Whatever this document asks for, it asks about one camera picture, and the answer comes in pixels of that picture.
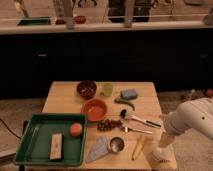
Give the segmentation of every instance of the fork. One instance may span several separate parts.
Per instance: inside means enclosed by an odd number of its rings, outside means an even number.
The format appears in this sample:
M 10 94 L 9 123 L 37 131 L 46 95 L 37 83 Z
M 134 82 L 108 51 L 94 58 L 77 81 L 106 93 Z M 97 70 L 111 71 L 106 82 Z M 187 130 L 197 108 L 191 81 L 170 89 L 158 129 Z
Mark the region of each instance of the fork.
M 134 129 L 134 128 L 129 128 L 129 127 L 127 127 L 127 126 L 122 126 L 122 127 L 120 127 L 120 128 L 121 128 L 121 130 L 124 131 L 124 132 L 133 131 L 133 132 L 140 132 L 140 133 L 152 134 L 152 131 Z

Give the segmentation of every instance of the yellow item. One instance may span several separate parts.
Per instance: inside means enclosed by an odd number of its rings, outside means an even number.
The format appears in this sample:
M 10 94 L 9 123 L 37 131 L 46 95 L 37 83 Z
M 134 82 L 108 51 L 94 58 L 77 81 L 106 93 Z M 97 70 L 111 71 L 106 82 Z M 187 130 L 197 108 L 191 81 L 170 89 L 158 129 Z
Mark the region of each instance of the yellow item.
M 138 156 L 140 155 L 141 151 L 143 150 L 144 143 L 145 143 L 145 137 L 141 135 L 139 137 L 139 139 L 137 141 L 137 144 L 135 146 L 135 149 L 133 151 L 132 160 L 136 160 L 138 158 Z

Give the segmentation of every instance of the wooden tabletop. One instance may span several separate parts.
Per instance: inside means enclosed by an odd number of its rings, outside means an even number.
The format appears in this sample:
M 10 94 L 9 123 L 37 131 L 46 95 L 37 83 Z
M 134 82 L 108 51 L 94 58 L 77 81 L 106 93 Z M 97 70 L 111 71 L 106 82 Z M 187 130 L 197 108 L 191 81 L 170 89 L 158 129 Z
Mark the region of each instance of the wooden tabletop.
M 76 92 L 76 86 L 79 82 L 53 82 L 49 95 L 43 108 L 44 113 L 80 113 L 82 104 L 85 102 Z M 120 96 L 121 90 L 136 89 L 138 98 L 132 100 L 135 105 L 135 113 L 141 118 L 155 121 L 162 124 L 160 119 L 161 108 L 157 98 L 154 84 L 151 82 L 112 82 L 113 93 L 110 97 L 103 97 L 100 92 L 105 82 L 96 82 L 97 92 L 95 98 L 105 101 L 108 107 L 106 114 L 107 119 L 121 119 L 119 117 L 122 109 L 131 107 L 125 104 L 115 104 L 114 99 Z M 84 160 L 79 169 L 176 169 L 177 163 L 175 156 L 171 162 L 157 162 L 151 152 L 158 145 L 163 128 L 151 128 L 136 121 L 122 120 L 123 124 L 132 128 L 142 130 L 151 130 L 153 134 L 143 134 L 146 137 L 144 149 L 137 160 L 131 160 L 132 153 L 141 133 L 129 132 L 124 133 L 116 128 L 108 132 L 99 132 L 96 123 L 89 123 L 87 137 L 84 149 Z M 99 136 L 105 136 L 108 140 L 112 137 L 119 136 L 125 141 L 125 148 L 119 154 L 109 154 L 92 163 L 85 163 L 88 153 Z

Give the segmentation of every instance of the blue sponge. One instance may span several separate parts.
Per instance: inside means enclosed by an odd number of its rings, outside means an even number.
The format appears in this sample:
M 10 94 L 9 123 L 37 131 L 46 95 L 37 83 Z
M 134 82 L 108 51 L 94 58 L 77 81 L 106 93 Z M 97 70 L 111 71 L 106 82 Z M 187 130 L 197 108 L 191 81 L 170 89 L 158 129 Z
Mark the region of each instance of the blue sponge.
M 121 98 L 125 100 L 136 99 L 138 97 L 138 93 L 135 89 L 128 89 L 121 91 Z

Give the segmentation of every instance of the bowl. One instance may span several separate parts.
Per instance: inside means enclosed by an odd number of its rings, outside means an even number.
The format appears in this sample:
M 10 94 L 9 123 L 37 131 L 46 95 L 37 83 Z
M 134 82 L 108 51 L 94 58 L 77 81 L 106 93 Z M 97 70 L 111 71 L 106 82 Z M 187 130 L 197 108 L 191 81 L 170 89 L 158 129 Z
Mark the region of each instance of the bowl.
M 84 24 L 86 23 L 86 17 L 83 15 L 78 15 L 74 17 L 76 24 Z
M 107 105 L 100 99 L 90 99 L 83 104 L 81 112 L 87 115 L 89 122 L 101 121 L 107 112 Z
M 96 93 L 96 90 L 97 85 L 95 84 L 95 82 L 90 80 L 81 81 L 77 85 L 78 94 L 86 100 L 93 98 Z

